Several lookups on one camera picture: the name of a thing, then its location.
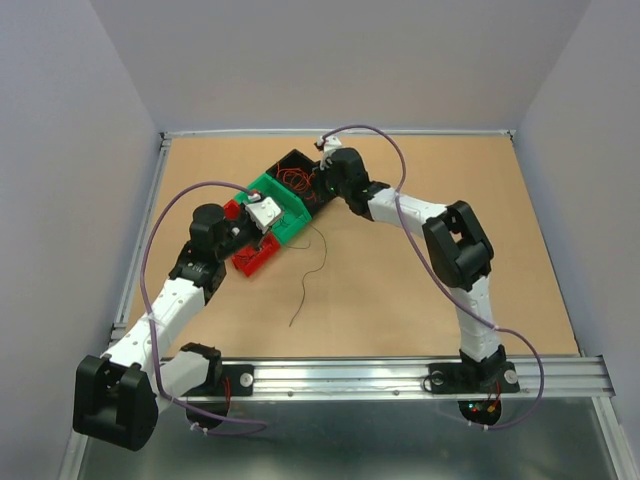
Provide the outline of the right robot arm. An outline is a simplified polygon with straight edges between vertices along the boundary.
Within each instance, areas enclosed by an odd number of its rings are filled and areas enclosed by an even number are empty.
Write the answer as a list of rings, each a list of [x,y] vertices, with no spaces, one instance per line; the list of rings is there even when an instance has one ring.
[[[369,178],[353,148],[329,147],[317,189],[336,195],[358,216],[402,228],[426,243],[427,266],[456,309],[460,361],[428,365],[426,389],[434,394],[507,392],[512,365],[493,322],[489,275],[494,250],[472,208],[463,201],[430,203],[399,194]]]

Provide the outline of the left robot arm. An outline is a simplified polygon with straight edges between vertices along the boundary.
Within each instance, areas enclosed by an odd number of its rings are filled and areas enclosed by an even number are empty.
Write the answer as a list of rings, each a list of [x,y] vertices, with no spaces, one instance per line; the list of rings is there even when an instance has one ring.
[[[221,286],[226,260],[258,246],[281,215],[270,197],[242,204],[233,219],[218,204],[194,210],[189,239],[156,299],[117,343],[78,365],[75,432],[138,451],[159,415],[180,396],[193,388],[210,394],[221,386],[220,353],[212,347],[189,345],[168,362],[161,358]]]

